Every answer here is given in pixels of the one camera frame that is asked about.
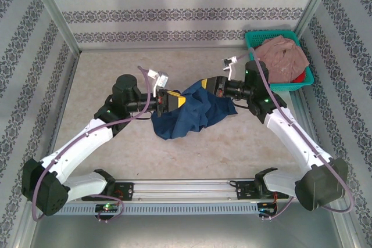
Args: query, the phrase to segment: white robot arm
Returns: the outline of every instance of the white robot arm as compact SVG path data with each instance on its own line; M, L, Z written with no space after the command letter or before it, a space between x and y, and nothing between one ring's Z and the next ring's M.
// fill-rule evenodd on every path
M257 188L254 191L258 192L259 196L263 198L269 197L273 192L297 197L301 205L308 210L314 210L342 197L345 193L343 188L339 186L338 181L316 155L321 154L325 161L344 180L347 176L346 163L342 159L334 160L317 146L300 127L306 139L316 147L318 154L314 154L309 144L294 129L294 124L297 127L299 125L290 110L286 108L285 102L274 94L275 99L282 105L281 110L292 121L292 125L287 122L275 107L273 101L267 96L267 91L262 86L262 80L257 78L257 75L257 67L252 62L248 62L244 82L229 80L226 77L213 77L202 81L202 86L216 96L245 99L250 112L281 139L301 169L300 176L287 174L275 168L264 170L258 176L256 175ZM153 76L155 84L158 84L159 80L164 81L164 79L161 79L164 73ZM37 196L36 205L45 215L53 215L66 202L84 196L112 195L115 180L103 170L95 170L89 175L80 177L69 178L69 176L93 151L116 136L128 123L113 125L109 128L103 127L93 133L87 132L113 121L130 118L130 113L141 111L145 107L146 96L138 90L137 80L133 76L120 76L113 86L113 95L107 98L105 104L94 115L94 119L78 135L59 150L44 157L40 162L30 159L25 163L22 194L28 199L32 199L40 175L54 161L54 165L41 181ZM184 102L185 99L181 95L161 89L155 92L155 96L151 97L148 111L156 111L159 115L180 107ZM69 143L83 134L87 134L87 136L65 150L60 159L55 159L62 150L66 149Z

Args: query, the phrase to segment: wall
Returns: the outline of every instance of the wall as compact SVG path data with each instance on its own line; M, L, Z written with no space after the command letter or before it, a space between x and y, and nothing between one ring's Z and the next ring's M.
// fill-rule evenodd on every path
M292 29L309 0L55 0L81 49L243 45Z
M41 0L0 0L0 34L0 247L11 247L22 166L49 152L77 58Z
M301 41L315 79L303 91L318 139L348 163L353 218L372 246L372 0L322 0Z

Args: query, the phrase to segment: purple cable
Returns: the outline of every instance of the purple cable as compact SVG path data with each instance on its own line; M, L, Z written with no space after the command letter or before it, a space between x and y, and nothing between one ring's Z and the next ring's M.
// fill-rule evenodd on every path
M140 113L138 113L137 115L135 115L134 117L126 118L126 119L123 119L123 120L118 120L118 121L114 121L114 122L110 122L110 123L106 123L106 124L100 125L98 127L95 127L93 129L89 130L88 132L80 135L75 140L73 140L72 142L70 142L70 144L67 145L66 148L64 148L54 158L54 160L52 160L50 162L50 164L45 168L45 170L40 175L40 177L39 177L39 179L38 179L38 181L36 183L36 186L35 186L35 191L34 191L33 199L32 199L32 203L33 203L33 205L32 205L32 216L33 216L33 219L34 219L35 222L39 221L44 216L44 214L42 214L40 217L37 217L37 215L36 215L36 201L37 201L37 195L39 193L39 189L40 189L40 186L41 186L41 182L44 179L44 177L46 176L46 174L49 172L49 170L52 168L52 166L55 164L56 160L59 160L62 157L62 155L64 155L66 153L66 151L68 151L75 143L77 143L78 141L82 140L86 136L89 136L90 133L93 133L93 132L95 132L95 131L97 131L99 129L105 128L105 127L109 127L109 126L113 126L113 125L116 125L116 124L121 124L121 123L125 123L125 122L129 122L129 121L135 120L136 118L140 117L141 115L143 115L147 111L147 108L149 107L149 104L150 104L150 98L151 98L151 86L150 86L149 79L147 77L148 71L147 70L144 70L140 66L138 66L138 69L142 72L142 75L144 75L145 82L146 82L146 87L147 87L147 100L146 100L146 105L145 105L144 109Z
M243 55L241 55L241 56L238 56L238 57L237 57L237 60L242 59L243 57L246 57L247 55L249 55L249 53L245 53L245 54L243 54Z
M352 211L352 209L354 208L354 198L353 198L353 195L350 191L350 188L347 186L347 184L345 183L345 181L343 181L343 179L337 174L337 172L331 167L331 165L328 164L328 162L322 157L322 155L318 152L318 150L316 150L316 148L310 143L310 141L307 139L307 137L305 137L305 135L302 133L302 131L297 127L297 125L295 125L288 117L287 115L282 111L282 109L280 108L280 105L278 104L278 102L276 101L273 93L271 92L271 89L265 79L265 76L263 74L263 70L261 68L261 65L260 65L260 62L256 56L256 52L253 48L249 48L248 49L248 52L252 52L253 54L253 57L255 58L255 62L257 64L257 68L260 72L260 76L263 80L263 83L264 83L264 86L267 90L267 93L269 93L271 99L273 100L275 106L277 107L277 109L279 110L279 112L281 113L281 115L285 118L285 120L288 122L289 125L291 125L295 130L296 132L301 136L301 138L306 142L306 144L310 147L310 149L312 150L312 152L315 154L315 156L317 158L319 158L319 160L327 167L327 169L329 169L329 171L331 172L331 174L337 179L337 181L342 185L342 187L344 188L345 192L348 194L349 196L349 200L350 200L350 205L347 209L332 209L328 206L322 206L322 208L326 209L326 210L329 210L329 211L332 211L332 212L336 212L336 213L348 213L350 211Z

